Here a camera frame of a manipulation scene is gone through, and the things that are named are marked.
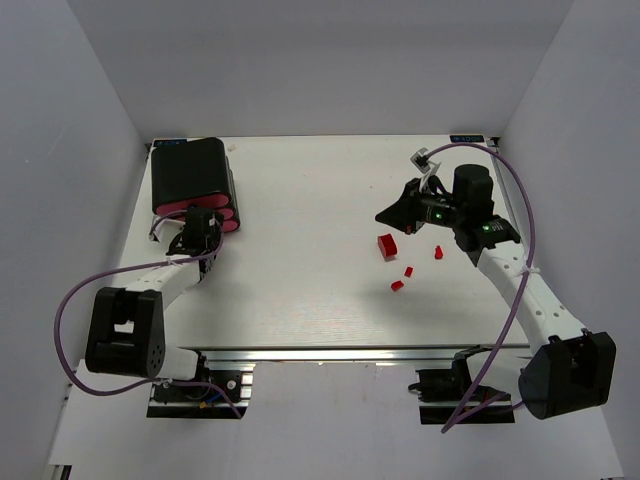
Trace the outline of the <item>pink bottom drawer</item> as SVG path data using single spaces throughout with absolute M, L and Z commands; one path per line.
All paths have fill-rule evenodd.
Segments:
M 230 233 L 238 230 L 240 227 L 240 222 L 236 218 L 230 218 L 224 220 L 222 223 L 222 231 L 224 233 Z

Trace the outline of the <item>pink drawer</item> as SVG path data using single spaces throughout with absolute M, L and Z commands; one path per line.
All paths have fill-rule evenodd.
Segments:
M 235 216 L 235 210 L 228 207 L 216 208 L 214 216 L 219 223 L 231 220 Z
M 202 207 L 209 209 L 219 209 L 226 207 L 231 201 L 231 197 L 225 194 L 216 193 L 212 195 L 200 196 L 190 199 L 171 200 L 153 206 L 153 213 L 159 216 L 186 210 L 188 207 Z
M 222 231 L 224 233 L 230 233 L 238 230 L 240 227 L 240 222 L 236 218 L 230 218 L 224 220 L 222 223 Z

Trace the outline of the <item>red flower printed lego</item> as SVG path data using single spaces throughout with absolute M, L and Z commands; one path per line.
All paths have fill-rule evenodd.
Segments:
M 380 235 L 377 237 L 377 245 L 381 256 L 385 261 L 394 259 L 398 253 L 397 244 L 391 233 Z

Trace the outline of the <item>pink top drawer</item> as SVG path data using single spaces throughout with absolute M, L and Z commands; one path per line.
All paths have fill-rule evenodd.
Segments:
M 226 207 L 231 201 L 231 197 L 225 194 L 216 193 L 212 195 L 200 196 L 190 199 L 171 200 L 153 206 L 153 213 L 159 216 L 186 210 L 188 207 L 202 207 L 209 209 L 219 209 Z

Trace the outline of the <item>black drawer cabinet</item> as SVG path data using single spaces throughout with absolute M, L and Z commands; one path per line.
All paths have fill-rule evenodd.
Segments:
M 156 139 L 150 149 L 151 205 L 216 193 L 231 197 L 241 225 L 233 172 L 226 148 L 216 137 Z

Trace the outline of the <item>red curved lego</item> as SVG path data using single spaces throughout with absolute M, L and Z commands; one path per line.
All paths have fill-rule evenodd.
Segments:
M 398 291 L 403 287 L 404 287 L 404 283 L 400 280 L 393 282 L 390 286 L 392 291 Z

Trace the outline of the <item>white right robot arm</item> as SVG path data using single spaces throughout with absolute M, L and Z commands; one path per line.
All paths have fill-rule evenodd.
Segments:
M 428 163 L 422 177 L 407 182 L 376 221 L 407 235 L 425 224 L 453 231 L 456 245 L 491 281 L 525 333 L 532 358 L 517 368 L 517 388 L 534 417 L 605 404 L 616 357 L 613 339 L 589 331 L 534 271 L 517 231 L 494 212 L 493 180 L 486 167 L 457 167 L 450 191 L 436 169 Z

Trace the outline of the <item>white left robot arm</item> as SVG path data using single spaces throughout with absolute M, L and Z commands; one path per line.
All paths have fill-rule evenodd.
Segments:
M 188 209 L 163 265 L 124 287 L 96 293 L 85 353 L 89 371 L 146 379 L 196 378 L 200 355 L 166 342 L 164 313 L 211 270 L 222 245 L 222 223 L 223 216 L 211 209 Z

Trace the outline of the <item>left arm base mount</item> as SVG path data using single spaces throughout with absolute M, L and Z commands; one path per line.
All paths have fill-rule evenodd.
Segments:
M 217 359 L 201 352 L 190 386 L 153 386 L 146 417 L 152 419 L 222 420 L 242 418 L 249 406 L 254 364 Z

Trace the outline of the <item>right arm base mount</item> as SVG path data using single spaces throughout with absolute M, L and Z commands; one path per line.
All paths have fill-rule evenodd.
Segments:
M 444 426 L 446 424 L 475 378 L 475 374 L 472 374 L 469 368 L 468 360 L 478 360 L 479 365 L 482 366 L 484 360 L 480 358 L 480 355 L 488 354 L 490 351 L 490 348 L 475 346 L 456 353 L 451 365 L 447 368 L 429 368 L 416 371 L 417 381 L 408 386 L 408 391 L 418 396 L 422 425 Z M 461 423 L 473 425 L 513 424 L 515 415 L 511 395 L 485 385 L 477 387 L 460 415 L 494 396 L 500 396 L 500 398 L 479 413 L 466 417 Z

